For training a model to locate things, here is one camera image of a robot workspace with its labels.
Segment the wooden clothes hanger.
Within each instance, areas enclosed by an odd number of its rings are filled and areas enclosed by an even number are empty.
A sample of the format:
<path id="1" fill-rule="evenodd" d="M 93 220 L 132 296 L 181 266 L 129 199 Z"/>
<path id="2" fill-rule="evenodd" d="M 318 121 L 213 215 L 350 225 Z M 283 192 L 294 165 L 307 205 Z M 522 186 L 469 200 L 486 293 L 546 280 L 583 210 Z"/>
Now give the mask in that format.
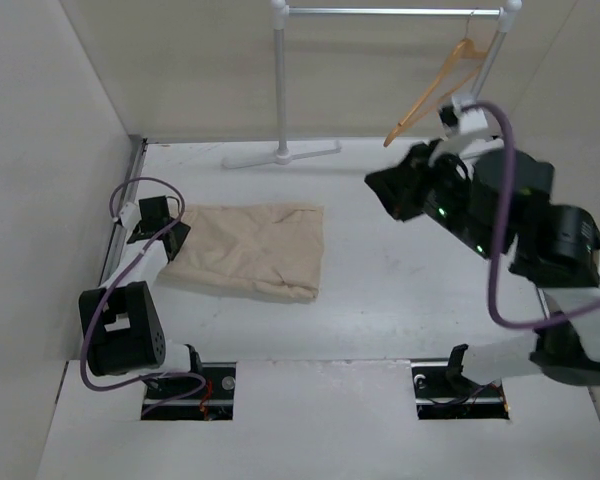
<path id="1" fill-rule="evenodd" d="M 384 147 L 389 147 L 400 135 L 414 127 L 419 121 L 436 110 L 444 101 L 448 100 L 466 83 L 477 76 L 486 60 L 487 51 L 479 50 L 474 40 L 469 37 L 469 24 L 470 19 L 467 19 L 464 36 L 447 55 L 432 82 L 407 111 L 405 116 L 387 134 L 383 142 Z M 455 67 L 463 61 L 475 62 L 476 66 L 459 83 L 434 99 L 436 90 L 453 74 Z"/>

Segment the beige trousers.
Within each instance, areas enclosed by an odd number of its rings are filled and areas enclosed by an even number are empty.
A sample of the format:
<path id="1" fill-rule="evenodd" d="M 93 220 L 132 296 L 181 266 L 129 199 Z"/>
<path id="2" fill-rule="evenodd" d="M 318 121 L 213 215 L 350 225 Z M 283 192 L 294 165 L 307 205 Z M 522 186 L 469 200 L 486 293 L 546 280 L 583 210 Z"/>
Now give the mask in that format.
<path id="1" fill-rule="evenodd" d="M 163 279 L 294 301 L 317 298 L 325 250 L 322 206 L 190 205 L 182 221 L 191 230 L 162 270 Z"/>

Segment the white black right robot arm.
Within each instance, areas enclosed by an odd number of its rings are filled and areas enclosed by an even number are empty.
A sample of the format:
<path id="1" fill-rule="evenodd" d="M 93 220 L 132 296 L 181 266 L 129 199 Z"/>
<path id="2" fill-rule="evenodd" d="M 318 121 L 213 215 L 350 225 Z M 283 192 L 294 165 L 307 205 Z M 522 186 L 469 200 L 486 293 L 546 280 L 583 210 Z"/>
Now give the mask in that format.
<path id="1" fill-rule="evenodd" d="M 600 387 L 600 230 L 585 209 L 552 202 L 553 177 L 551 164 L 520 150 L 497 148 L 466 164 L 431 141 L 364 179 L 393 219 L 427 216 L 489 264 L 489 314 L 514 337 L 456 345 L 443 373 L 455 395 L 533 374 Z M 546 295 L 547 316 L 516 321 L 498 311 L 504 255 L 512 275 Z"/>

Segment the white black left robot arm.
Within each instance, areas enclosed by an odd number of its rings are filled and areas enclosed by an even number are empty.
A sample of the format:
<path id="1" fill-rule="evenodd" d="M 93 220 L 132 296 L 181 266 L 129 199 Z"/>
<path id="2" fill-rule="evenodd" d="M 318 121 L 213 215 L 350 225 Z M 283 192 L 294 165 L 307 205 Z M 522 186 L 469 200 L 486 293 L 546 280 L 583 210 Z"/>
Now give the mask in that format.
<path id="1" fill-rule="evenodd" d="M 80 375 L 88 389 L 105 392 L 144 382 L 152 388 L 171 386 L 190 399 L 206 386 L 197 352 L 166 338 L 151 294 L 189 230 L 182 222 L 162 231 L 138 225 L 112 276 L 80 294 Z"/>

